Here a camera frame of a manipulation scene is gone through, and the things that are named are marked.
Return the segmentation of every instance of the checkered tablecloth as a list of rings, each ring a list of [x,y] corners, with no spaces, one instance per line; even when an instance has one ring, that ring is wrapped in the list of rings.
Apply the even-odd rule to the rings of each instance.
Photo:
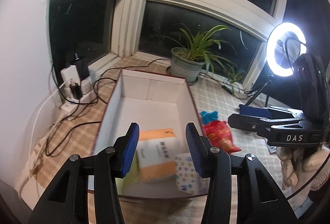
[[[119,61],[115,67],[125,66],[144,66],[149,62],[126,57]],[[148,68],[137,68],[156,73],[165,73],[166,66],[152,63]],[[118,78],[118,70],[110,70],[105,76],[113,79]],[[100,82],[99,94],[108,101],[114,88],[114,83],[110,80]],[[218,111],[220,120],[227,120],[228,116],[236,112],[238,105],[243,103],[239,99],[230,96],[221,86],[213,81],[200,79],[199,82],[190,87],[198,111]],[[100,121],[105,111],[106,105],[99,101],[97,104],[87,107],[83,113],[75,120],[65,121],[57,129],[50,142],[52,150],[75,125],[83,122]],[[66,142],[55,151],[54,157],[42,156],[42,164],[34,175],[37,182],[46,188],[57,171],[72,154],[79,154],[81,157],[90,156],[96,138],[99,124],[89,124],[78,127],[71,133]],[[282,186],[282,174],[280,161],[276,155],[270,155],[263,138],[257,137],[255,133],[232,129],[235,145],[242,149],[235,153],[238,156],[245,156],[247,153],[254,153],[263,165],[270,172],[272,177]],[[236,223],[237,213],[237,182],[236,177],[232,176],[232,210],[230,223]],[[178,202],[153,201],[143,203],[132,203],[121,201],[121,209],[126,224],[147,224],[147,223],[191,223],[201,222],[206,197],[193,200],[182,200]],[[94,196],[88,194],[88,211],[90,223],[95,224]]]

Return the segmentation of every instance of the open box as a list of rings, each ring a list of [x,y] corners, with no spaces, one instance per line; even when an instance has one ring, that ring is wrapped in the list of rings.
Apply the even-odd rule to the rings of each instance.
[[[185,137],[187,123],[193,122],[200,134],[202,128],[187,82],[183,78],[123,69],[108,102],[93,155],[124,136],[132,122],[140,131],[172,128],[182,153],[189,152]],[[88,190],[94,190],[90,176]],[[132,199],[187,198],[191,195],[179,191],[175,178],[153,183],[133,183],[122,189],[117,182],[118,195]]]

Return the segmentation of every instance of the plant pot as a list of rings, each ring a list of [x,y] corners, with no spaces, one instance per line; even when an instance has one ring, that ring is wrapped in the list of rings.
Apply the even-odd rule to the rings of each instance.
[[[179,57],[175,54],[178,52],[184,52],[184,48],[174,47],[171,50],[172,63],[170,73],[173,76],[186,78],[188,83],[193,83],[205,63],[186,60],[183,57]]]

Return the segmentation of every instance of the red bag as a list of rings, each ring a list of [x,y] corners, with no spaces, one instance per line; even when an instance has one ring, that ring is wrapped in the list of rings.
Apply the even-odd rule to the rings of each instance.
[[[233,138],[226,121],[213,121],[204,125],[203,128],[212,146],[223,149],[228,154],[241,151],[233,144]]]

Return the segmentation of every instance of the potted plant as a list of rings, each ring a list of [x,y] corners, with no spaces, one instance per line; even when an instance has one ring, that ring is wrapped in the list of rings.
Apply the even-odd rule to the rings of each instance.
[[[244,71],[235,71],[235,67],[230,64],[225,64],[225,73],[228,78],[228,84],[231,85],[231,94],[234,96],[234,85],[238,83],[244,76]]]
[[[211,60],[216,61],[219,65],[225,69],[220,60],[225,60],[232,63],[228,59],[215,55],[209,51],[212,44],[217,44],[219,50],[221,49],[221,43],[225,42],[221,39],[212,39],[211,36],[217,31],[228,29],[223,25],[218,25],[211,28],[209,31],[199,31],[196,35],[193,35],[191,31],[182,24],[185,29],[180,28],[186,39],[186,46],[184,46],[180,39],[177,41],[171,37],[164,36],[168,39],[175,41],[181,47],[172,48],[172,62],[170,67],[170,73],[174,76],[184,77],[188,83],[193,83],[202,67],[206,64],[207,71],[211,67],[211,71],[214,73],[214,67]]]

